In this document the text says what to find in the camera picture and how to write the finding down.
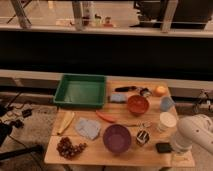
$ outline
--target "small cup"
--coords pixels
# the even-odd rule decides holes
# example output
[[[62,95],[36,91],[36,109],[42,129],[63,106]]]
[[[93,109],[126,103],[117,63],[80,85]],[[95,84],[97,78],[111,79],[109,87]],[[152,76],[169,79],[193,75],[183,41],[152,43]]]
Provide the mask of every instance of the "small cup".
[[[167,112],[174,105],[175,102],[170,97],[163,97],[160,104],[160,110],[162,112]]]
[[[177,119],[173,114],[169,112],[162,112],[160,114],[160,121],[158,122],[157,130],[159,132],[164,132],[168,128],[172,128],[176,126],[176,124],[177,124]]]

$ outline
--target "purple bowl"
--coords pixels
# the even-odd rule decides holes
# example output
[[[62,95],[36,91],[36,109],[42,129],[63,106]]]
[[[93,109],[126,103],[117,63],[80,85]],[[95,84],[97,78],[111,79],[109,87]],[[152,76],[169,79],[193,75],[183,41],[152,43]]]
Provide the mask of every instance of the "purple bowl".
[[[115,154],[120,154],[129,149],[132,138],[126,127],[114,124],[106,128],[103,135],[103,141],[105,147],[109,151]]]

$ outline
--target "white cup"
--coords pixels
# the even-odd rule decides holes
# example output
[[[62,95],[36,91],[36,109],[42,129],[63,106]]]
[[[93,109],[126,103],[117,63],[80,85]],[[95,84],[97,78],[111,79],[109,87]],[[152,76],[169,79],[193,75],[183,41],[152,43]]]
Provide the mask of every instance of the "white cup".
[[[173,114],[169,112],[162,112],[160,114],[160,121],[158,122],[157,130],[159,132],[164,132],[168,128],[172,128],[176,126],[176,124],[177,124],[177,119]]]

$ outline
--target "table leg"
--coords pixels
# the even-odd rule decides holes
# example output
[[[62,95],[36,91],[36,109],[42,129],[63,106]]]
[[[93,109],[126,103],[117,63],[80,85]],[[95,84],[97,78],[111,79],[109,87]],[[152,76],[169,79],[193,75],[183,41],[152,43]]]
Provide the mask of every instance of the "table leg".
[[[102,171],[105,171],[105,168],[106,168],[106,166],[103,166],[103,167],[102,167]]]
[[[73,171],[73,170],[69,167],[69,165],[67,165],[67,164],[62,164],[62,166],[63,166],[63,168],[64,168],[65,171]]]

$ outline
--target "orange bowl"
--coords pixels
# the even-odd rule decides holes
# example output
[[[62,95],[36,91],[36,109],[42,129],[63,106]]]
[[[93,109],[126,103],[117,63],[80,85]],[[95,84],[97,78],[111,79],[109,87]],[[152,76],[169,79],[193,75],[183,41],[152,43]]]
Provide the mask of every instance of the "orange bowl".
[[[127,109],[135,116],[140,116],[149,109],[148,100],[140,95],[133,95],[127,100]]]

